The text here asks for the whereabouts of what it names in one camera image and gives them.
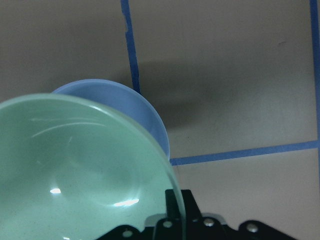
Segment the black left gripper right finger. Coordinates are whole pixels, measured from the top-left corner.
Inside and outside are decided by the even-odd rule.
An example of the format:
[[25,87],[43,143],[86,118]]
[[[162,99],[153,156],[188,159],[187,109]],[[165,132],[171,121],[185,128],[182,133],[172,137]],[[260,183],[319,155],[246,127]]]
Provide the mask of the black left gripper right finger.
[[189,189],[181,191],[186,213],[187,240],[293,240],[294,238],[263,222],[247,220],[237,229],[231,228],[219,216],[201,213]]

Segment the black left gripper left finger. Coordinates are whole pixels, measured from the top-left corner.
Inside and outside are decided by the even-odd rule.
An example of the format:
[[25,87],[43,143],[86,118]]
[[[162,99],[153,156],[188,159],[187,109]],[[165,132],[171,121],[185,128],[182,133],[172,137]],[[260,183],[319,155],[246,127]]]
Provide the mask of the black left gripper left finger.
[[172,189],[165,191],[165,217],[154,226],[146,226],[143,231],[131,225],[119,225],[104,235],[100,240],[181,240],[182,214],[179,212],[177,198]]

